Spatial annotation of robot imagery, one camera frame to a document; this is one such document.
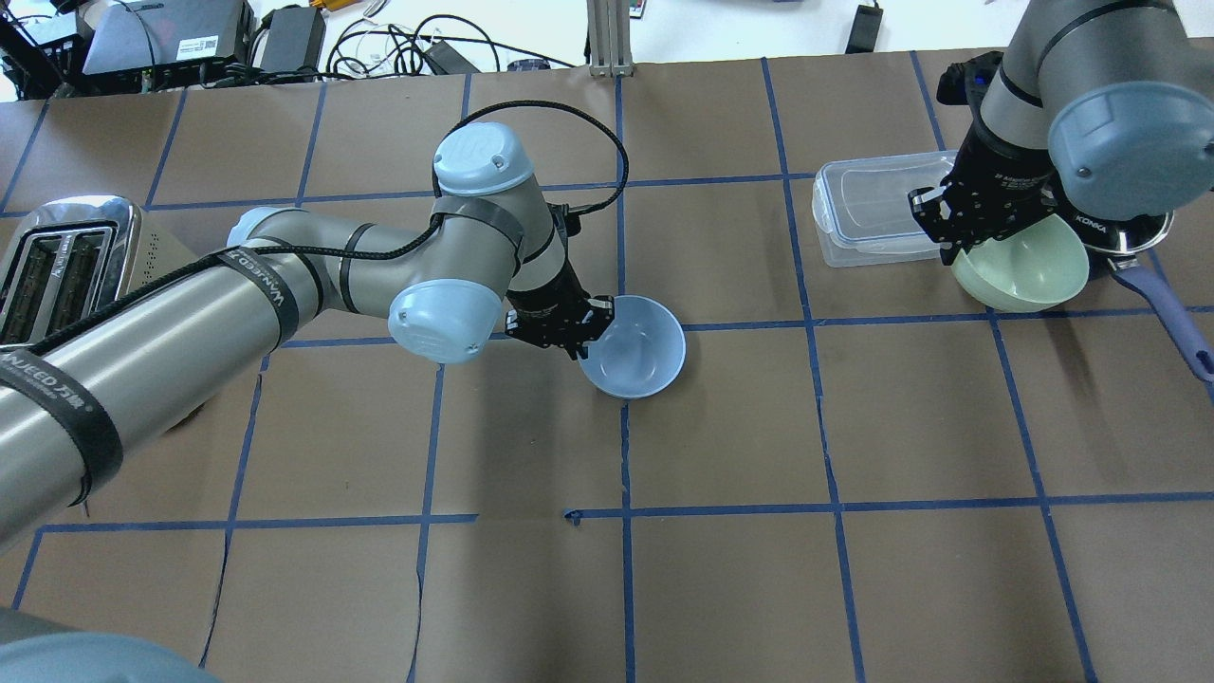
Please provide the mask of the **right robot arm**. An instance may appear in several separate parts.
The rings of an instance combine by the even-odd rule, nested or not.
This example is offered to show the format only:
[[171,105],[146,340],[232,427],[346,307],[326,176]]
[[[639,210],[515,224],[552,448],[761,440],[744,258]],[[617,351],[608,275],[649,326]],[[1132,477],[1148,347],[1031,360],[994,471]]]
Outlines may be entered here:
[[971,116],[949,172],[908,194],[944,264],[1049,216],[1089,251],[1136,252],[1212,190],[1212,53],[1170,1],[1032,1],[936,99]]

